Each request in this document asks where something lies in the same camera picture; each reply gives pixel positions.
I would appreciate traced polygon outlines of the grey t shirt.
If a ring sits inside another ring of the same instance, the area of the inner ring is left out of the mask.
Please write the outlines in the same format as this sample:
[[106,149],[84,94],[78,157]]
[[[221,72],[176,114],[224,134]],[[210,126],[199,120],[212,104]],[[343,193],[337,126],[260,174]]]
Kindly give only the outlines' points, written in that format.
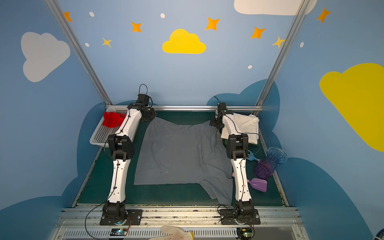
[[155,118],[144,135],[134,184],[200,184],[219,204],[231,205],[232,172],[221,134],[209,122],[177,125]]

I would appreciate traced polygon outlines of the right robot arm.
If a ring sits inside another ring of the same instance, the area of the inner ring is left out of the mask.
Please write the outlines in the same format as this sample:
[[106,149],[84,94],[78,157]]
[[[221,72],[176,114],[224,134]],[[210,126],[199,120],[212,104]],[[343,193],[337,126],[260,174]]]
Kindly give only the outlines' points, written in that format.
[[218,130],[227,130],[227,157],[231,160],[235,180],[236,205],[231,211],[238,223],[250,223],[255,216],[255,208],[248,187],[246,160],[249,149],[249,136],[243,133],[235,121],[235,114],[227,109],[225,103],[219,102],[215,116],[210,125]]

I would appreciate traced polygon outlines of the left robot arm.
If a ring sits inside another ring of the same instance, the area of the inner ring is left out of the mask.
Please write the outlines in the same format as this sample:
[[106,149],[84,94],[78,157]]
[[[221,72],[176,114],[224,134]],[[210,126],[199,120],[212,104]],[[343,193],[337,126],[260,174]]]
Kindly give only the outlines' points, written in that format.
[[128,219],[126,211],[126,181],[130,162],[135,155],[133,144],[141,122],[156,116],[146,94],[138,94],[136,102],[128,105],[127,115],[117,131],[108,136],[107,143],[113,160],[113,177],[108,199],[103,206],[101,226],[122,226]]

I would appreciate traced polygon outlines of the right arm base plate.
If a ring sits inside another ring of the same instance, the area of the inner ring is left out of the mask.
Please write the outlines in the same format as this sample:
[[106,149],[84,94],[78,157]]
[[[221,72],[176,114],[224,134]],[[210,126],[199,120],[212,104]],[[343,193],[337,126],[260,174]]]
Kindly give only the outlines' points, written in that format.
[[254,213],[251,215],[246,215],[244,213],[240,213],[238,210],[233,209],[219,209],[218,213],[220,215],[219,222],[222,225],[260,225],[261,220],[259,213],[256,209],[254,209]]

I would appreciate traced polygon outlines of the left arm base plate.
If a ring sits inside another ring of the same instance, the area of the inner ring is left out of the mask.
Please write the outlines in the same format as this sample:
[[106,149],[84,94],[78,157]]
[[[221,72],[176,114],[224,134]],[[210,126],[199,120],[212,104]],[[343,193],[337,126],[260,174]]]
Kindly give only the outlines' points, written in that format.
[[142,219],[142,210],[103,211],[101,226],[138,226]]

